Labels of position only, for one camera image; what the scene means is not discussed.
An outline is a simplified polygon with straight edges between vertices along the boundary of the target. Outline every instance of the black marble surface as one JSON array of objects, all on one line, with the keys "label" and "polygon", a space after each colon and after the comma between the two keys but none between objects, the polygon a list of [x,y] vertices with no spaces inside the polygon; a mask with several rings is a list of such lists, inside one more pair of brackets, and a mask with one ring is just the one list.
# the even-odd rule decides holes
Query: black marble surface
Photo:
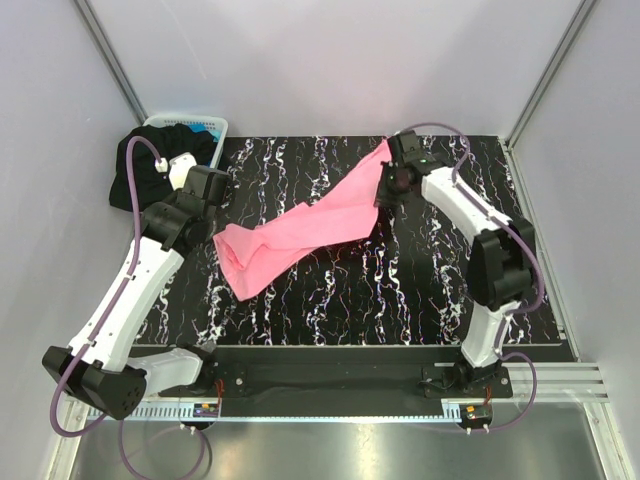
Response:
[{"label": "black marble surface", "polygon": [[[382,141],[382,137],[229,138],[233,179],[217,213],[255,227],[300,202],[313,204]],[[509,216],[521,214],[497,137],[470,137],[462,178]],[[424,147],[450,159],[457,137],[429,136]],[[213,242],[192,252],[160,294],[139,344],[415,345],[464,339],[472,301],[464,267],[469,245],[434,206],[412,199],[393,215],[380,210],[370,237],[320,248],[265,291],[238,302],[225,281]],[[548,304],[516,316],[509,343],[559,341]]]}]

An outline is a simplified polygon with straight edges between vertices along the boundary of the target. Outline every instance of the metal strip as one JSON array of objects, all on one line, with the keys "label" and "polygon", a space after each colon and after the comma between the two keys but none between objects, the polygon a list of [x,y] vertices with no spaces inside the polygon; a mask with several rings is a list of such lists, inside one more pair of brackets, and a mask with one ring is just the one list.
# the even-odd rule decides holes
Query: metal strip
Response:
[{"label": "metal strip", "polygon": [[[217,405],[218,400],[197,399],[198,403]],[[459,423],[460,405],[455,402],[443,401],[441,415],[402,415],[402,416],[300,416],[300,417],[220,417],[206,418],[194,413],[194,399],[185,398],[157,398],[153,397],[140,402],[140,405],[127,417],[129,421],[187,421],[187,422],[254,422],[254,423]],[[89,409],[88,419],[95,420],[101,412],[95,408]]]},{"label": "metal strip", "polygon": [[580,5],[574,13],[573,18],[569,22],[569,26],[560,39],[560,43],[553,52],[549,63],[547,63],[547,66],[545,67],[540,80],[538,80],[538,84],[534,88],[533,93],[529,97],[529,100],[524,107],[524,110],[520,114],[520,117],[516,121],[516,124],[511,131],[511,134],[507,138],[507,144],[509,145],[509,147],[513,148],[516,143],[518,143],[518,140],[522,135],[522,131],[529,123],[533,112],[535,112],[536,108],[540,104],[540,101],[547,91],[547,88],[549,88],[549,85],[556,76],[556,73],[558,73],[560,65],[562,65],[562,62],[575,43],[578,34],[582,31],[597,3],[598,0],[582,0],[582,2],[580,2]]},{"label": "metal strip", "polygon": [[611,405],[587,404],[584,409],[607,480],[635,480]]},{"label": "metal strip", "polygon": [[[65,430],[78,431],[86,424],[89,407],[84,403],[77,400],[67,400],[60,410],[61,426]],[[45,475],[46,480],[67,480],[71,478],[81,439],[82,437],[57,437],[53,454],[51,455],[51,463]]]},{"label": "metal strip", "polygon": [[120,61],[118,60],[118,56],[111,46],[111,42],[109,42],[109,38],[107,37],[105,30],[100,24],[95,10],[91,6],[91,2],[89,0],[73,0],[73,3],[78,9],[83,23],[89,30],[89,33],[91,34],[91,37],[93,38],[93,41],[95,42],[100,55],[111,71],[111,75],[118,85],[118,88],[122,92],[127,105],[129,105],[129,108],[138,120],[138,123],[142,125],[148,117],[147,112],[142,106],[142,103],[138,98],[138,94],[133,88],[133,85],[131,85],[127,74],[122,68]]},{"label": "metal strip", "polygon": [[[533,377],[526,363],[506,363],[513,398],[494,398],[493,403],[528,402]],[[594,363],[536,363],[538,389],[536,403],[608,403],[609,397]],[[482,403],[483,398],[450,398],[452,403]]]},{"label": "metal strip", "polygon": [[573,333],[571,322],[569,321],[567,307],[562,300],[562,295],[560,294],[560,289],[558,287],[558,279],[555,271],[553,270],[549,255],[547,254],[548,249],[547,245],[545,244],[544,238],[541,235],[540,222],[538,221],[538,218],[536,217],[533,206],[531,204],[531,197],[529,196],[529,192],[522,177],[522,172],[518,168],[518,162],[513,149],[508,148],[504,142],[501,142],[501,144],[504,156],[507,159],[509,171],[511,172],[511,178],[513,180],[513,185],[516,190],[516,195],[518,197],[522,213],[533,224],[537,232],[536,241],[538,243],[538,248],[536,253],[540,262],[540,268],[542,268],[542,273],[544,275],[547,289],[547,296],[549,297],[549,302],[551,303],[551,308],[558,324],[558,330],[560,331],[561,336],[564,335],[567,338],[573,356],[576,358],[576,360],[579,360],[580,352],[578,350],[578,345]]}]

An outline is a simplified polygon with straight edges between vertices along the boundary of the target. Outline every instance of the black garment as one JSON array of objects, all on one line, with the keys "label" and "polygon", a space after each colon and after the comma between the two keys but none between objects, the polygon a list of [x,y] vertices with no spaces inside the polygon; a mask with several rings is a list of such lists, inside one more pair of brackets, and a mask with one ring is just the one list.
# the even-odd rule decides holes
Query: black garment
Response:
[{"label": "black garment", "polygon": [[[138,127],[134,128],[118,144],[116,156],[116,178],[111,185],[109,203],[122,210],[132,211],[129,182],[127,181],[127,165],[125,154],[129,139],[139,135],[149,140],[158,149],[160,155],[171,160],[183,153],[190,153],[199,165],[211,162],[217,142],[209,132],[194,133],[186,125],[178,123],[172,127]],[[146,145],[137,143],[133,148],[133,175],[138,191],[140,210],[144,210],[155,202],[164,199],[173,188],[166,173],[158,173],[155,159]]]}]

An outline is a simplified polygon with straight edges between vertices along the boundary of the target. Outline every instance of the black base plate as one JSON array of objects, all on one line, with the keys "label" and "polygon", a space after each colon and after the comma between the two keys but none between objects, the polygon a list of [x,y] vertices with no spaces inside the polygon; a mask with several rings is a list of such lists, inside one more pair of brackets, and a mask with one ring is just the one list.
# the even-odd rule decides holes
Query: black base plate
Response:
[{"label": "black base plate", "polygon": [[422,369],[423,382],[433,381],[433,385],[424,384],[424,396],[429,399],[442,399],[442,398],[485,398],[487,396],[487,386],[491,386],[492,398],[512,398],[513,389],[511,388],[511,379],[509,377],[509,370],[506,367],[500,367],[498,373],[493,377],[489,383],[482,383],[479,385],[471,385],[466,390],[461,390],[456,387],[443,388],[443,380],[447,378],[448,370],[451,367],[432,366]]}]

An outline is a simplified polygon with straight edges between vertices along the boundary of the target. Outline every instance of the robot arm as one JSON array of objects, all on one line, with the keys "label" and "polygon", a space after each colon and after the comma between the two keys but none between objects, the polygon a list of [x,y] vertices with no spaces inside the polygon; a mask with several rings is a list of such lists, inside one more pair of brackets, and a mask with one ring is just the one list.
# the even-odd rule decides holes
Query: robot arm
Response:
[{"label": "robot arm", "polygon": [[128,416],[144,396],[178,385],[191,385],[197,390],[201,384],[213,384],[213,360],[207,352],[195,348],[174,348],[158,355],[129,358],[135,336],[158,294],[189,251],[209,238],[207,214],[210,207],[222,202],[227,176],[193,166],[183,183],[182,189],[142,214],[138,264],[95,340],[87,339],[128,276],[133,243],[98,309],[69,347],[50,347],[42,359],[49,374],[60,381],[73,357],[89,344],[65,390],[117,420]]},{"label": "robot arm", "polygon": [[383,166],[376,204],[395,207],[413,192],[442,210],[472,246],[466,284],[474,301],[473,313],[462,343],[463,358],[454,366],[451,383],[464,389],[488,381],[500,366],[497,352],[507,331],[500,326],[511,320],[505,314],[520,306],[534,280],[526,255],[493,219],[509,225],[535,252],[533,226],[496,211],[459,177],[454,182],[453,168],[426,155],[414,131],[394,135],[388,143],[392,160]]}]

